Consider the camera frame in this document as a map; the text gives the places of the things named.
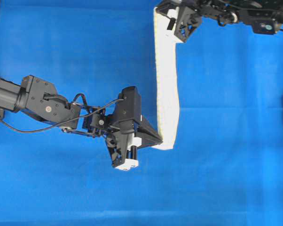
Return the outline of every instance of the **screw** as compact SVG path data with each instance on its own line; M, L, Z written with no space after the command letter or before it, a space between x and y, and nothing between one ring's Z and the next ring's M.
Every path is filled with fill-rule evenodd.
M52 111L52 107L47 106L47 107L46 107L46 112L47 112L47 113L50 113L51 111Z
M273 27L271 25L266 25L265 28L270 31L270 30L272 30Z

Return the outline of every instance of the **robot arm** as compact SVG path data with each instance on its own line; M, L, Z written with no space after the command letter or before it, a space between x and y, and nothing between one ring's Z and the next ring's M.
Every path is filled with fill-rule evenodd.
M283 31L283 0L164 0L157 13L170 19L166 29L186 42L202 23L202 17L216 20L221 27L243 22L254 33L276 34Z
M86 102L82 94L76 98L80 95L83 102ZM142 116L141 96L136 87L123 89L118 99L110 104L113 103L116 103L113 114L105 115L105 107L68 102L57 93L52 83L40 78L27 76L20 86L0 79L0 122L7 125L2 121L4 110L14 113L21 111L52 126L35 131L13 129L18 132L33 133L60 127L66 133L93 138L104 137L112 166L119 170L129 170L138 166L138 149L161 144L162 138ZM87 110L88 114L80 116L82 109ZM82 128L87 131L77 130L79 118L84 118Z

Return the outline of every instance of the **white pad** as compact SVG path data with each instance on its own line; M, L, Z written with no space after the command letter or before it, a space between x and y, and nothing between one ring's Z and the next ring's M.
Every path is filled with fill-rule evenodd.
M168 16L177 18L179 8L169 10ZM182 43L167 30L170 19L156 12L154 8L155 58L157 78L157 123L163 143L153 148L173 149L179 120L179 97L177 90L176 43Z

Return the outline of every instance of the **blue tablecloth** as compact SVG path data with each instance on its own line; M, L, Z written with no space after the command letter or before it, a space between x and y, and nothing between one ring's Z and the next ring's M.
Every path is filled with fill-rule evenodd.
M91 105L135 85L156 127L153 8L159 0L2 0L0 77L29 74ZM111 167L103 139L0 125L0 222L7 225L283 226L283 33L205 19L177 47L175 148ZM22 113L20 129L45 124Z

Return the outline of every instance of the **blue fabric surface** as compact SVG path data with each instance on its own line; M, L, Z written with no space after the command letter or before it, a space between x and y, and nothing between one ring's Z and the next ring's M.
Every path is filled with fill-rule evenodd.
M91 105L135 85L156 125L157 3L2 0L0 77L32 74ZM283 33L204 20L177 59L175 148L140 150L129 172L112 169L102 139L0 125L0 225L283 226Z

